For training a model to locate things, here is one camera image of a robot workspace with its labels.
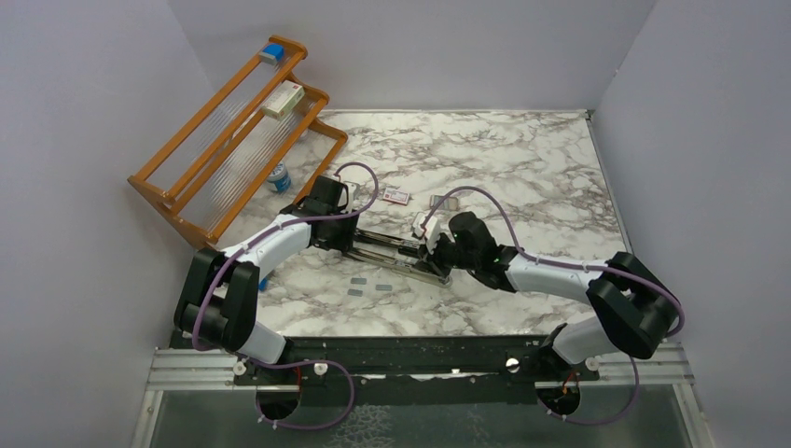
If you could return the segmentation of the silver staple strip tray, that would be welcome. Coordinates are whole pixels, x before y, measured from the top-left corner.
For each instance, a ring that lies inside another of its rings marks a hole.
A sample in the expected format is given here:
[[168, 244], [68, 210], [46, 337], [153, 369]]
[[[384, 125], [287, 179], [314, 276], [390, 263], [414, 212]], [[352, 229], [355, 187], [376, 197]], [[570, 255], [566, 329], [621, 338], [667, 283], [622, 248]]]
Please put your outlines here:
[[459, 200], [454, 196], [445, 199], [443, 195], [432, 195], [429, 200], [429, 208], [455, 212], [460, 209], [460, 204]]

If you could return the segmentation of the black stapler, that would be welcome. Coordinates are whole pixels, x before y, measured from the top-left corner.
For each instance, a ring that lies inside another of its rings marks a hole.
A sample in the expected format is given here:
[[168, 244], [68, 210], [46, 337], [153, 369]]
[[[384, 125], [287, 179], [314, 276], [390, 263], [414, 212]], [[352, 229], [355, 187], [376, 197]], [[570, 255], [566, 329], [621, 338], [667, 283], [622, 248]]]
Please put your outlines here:
[[421, 256], [421, 245], [418, 242], [396, 236], [386, 235], [374, 231], [366, 231], [363, 229], [356, 229], [354, 233], [354, 240], [359, 243], [395, 249], [397, 253], [415, 259]]

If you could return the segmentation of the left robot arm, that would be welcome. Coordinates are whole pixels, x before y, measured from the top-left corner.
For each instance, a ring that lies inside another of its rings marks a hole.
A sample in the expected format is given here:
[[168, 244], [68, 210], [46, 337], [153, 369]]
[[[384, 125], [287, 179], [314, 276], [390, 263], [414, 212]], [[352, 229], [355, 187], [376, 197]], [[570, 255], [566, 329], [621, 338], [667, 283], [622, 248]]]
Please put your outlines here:
[[284, 351], [285, 337], [257, 322], [258, 292], [275, 268], [310, 246], [351, 249], [358, 217], [344, 215], [352, 203], [348, 184], [321, 175], [264, 230], [225, 250], [198, 250], [175, 307], [175, 327], [191, 332], [200, 320], [199, 346], [256, 359], [271, 383], [288, 379], [294, 360]]

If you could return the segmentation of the red white staple box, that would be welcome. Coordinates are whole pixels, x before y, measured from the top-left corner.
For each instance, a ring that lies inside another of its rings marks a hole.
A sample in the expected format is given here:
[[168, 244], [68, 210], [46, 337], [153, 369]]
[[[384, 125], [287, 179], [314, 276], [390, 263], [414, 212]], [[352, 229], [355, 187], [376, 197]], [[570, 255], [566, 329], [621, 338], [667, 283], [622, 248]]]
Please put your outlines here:
[[408, 205], [410, 194], [399, 189], [386, 188], [382, 194], [382, 199], [388, 203]]

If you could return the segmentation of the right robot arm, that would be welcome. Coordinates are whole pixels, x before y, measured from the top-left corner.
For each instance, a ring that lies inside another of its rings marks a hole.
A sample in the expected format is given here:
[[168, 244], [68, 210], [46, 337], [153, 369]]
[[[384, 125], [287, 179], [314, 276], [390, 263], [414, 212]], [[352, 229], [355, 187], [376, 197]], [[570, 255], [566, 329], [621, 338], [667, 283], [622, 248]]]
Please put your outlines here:
[[524, 255], [514, 245], [499, 245], [472, 212], [455, 215], [450, 231], [435, 217], [420, 213], [412, 232], [422, 243], [420, 257], [442, 277], [468, 272], [482, 285], [507, 292], [538, 292], [589, 304], [595, 315], [563, 323], [526, 362], [528, 370], [560, 380], [588, 358], [620, 352], [651, 358], [667, 336], [684, 322], [677, 300], [633, 254], [592, 264]]

